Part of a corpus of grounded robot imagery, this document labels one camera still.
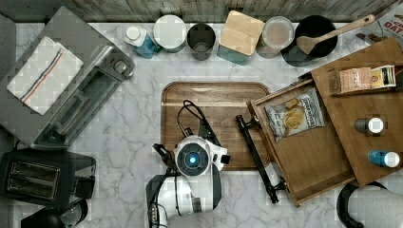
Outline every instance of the white towel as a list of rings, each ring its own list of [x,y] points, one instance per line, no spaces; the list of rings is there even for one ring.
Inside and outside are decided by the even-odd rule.
[[[45,36],[7,89],[44,115],[76,76],[83,61]]]

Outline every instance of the wooden tray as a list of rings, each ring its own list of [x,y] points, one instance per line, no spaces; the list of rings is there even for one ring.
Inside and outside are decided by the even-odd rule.
[[[183,139],[177,125],[177,114],[183,100],[190,100],[204,112],[207,121],[216,133],[221,145],[228,149],[231,161],[223,170],[255,170],[255,162],[249,152],[238,124],[237,115],[250,120],[247,102],[269,94],[268,88],[259,83],[186,83],[167,85],[162,96],[162,144],[172,151]],[[194,134],[199,132],[199,120],[184,110],[181,115],[184,128],[190,127]],[[251,132],[264,165],[270,161],[259,133]]]
[[[259,133],[263,143],[267,145],[268,151],[273,152],[297,206],[307,199],[355,180],[353,169],[318,93],[326,126],[275,141],[264,107],[286,102],[314,86],[313,79],[310,79],[248,103],[249,110],[260,121]]]

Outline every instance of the kitchen counter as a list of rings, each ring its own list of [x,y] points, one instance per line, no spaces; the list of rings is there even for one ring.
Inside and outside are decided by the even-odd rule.
[[[180,52],[162,51],[147,60],[125,43],[125,30],[139,25],[152,37],[153,24],[91,25],[122,49],[136,67],[133,77],[121,84],[69,149],[97,161],[94,194],[88,201],[90,213],[77,227],[146,227],[145,185],[165,170],[151,146],[161,141],[161,97],[168,84],[176,81],[260,82],[274,92],[295,82],[297,76],[368,45],[356,38],[354,31],[348,32],[339,36],[337,47],[329,56],[305,67],[289,66],[281,55],[263,59],[257,53],[249,64],[238,66],[217,56],[217,42],[211,57],[203,62],[193,58],[188,45]],[[43,26],[17,25],[17,58]],[[213,25],[217,41],[222,27]],[[276,167],[269,164],[266,169],[276,183]],[[403,194],[402,175],[400,171],[379,182]],[[221,172],[221,183],[222,199],[214,211],[171,218],[169,227],[343,227],[336,214],[336,198],[341,187],[296,208],[291,197],[283,192],[279,193],[279,203],[272,204],[257,171]],[[13,227],[19,227],[22,218],[39,208],[15,201]]]

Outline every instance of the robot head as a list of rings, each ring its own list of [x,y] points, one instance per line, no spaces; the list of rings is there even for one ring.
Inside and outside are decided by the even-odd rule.
[[[210,156],[207,153],[205,146],[201,146],[196,142],[185,144],[179,151],[176,164],[186,176],[198,176],[210,165]]]
[[[178,144],[175,152],[175,162],[179,171],[187,177],[197,177],[206,174],[212,163],[221,171],[227,149],[212,144],[199,136],[189,136]]]

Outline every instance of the blue bottle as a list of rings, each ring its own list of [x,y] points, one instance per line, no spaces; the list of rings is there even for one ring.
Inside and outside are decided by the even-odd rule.
[[[368,159],[374,164],[386,167],[397,167],[400,164],[400,157],[396,153],[382,150],[370,151]]]
[[[128,28],[125,35],[125,41],[145,59],[151,59],[154,53],[161,50],[161,48],[148,36],[147,31],[141,27],[134,26]]]

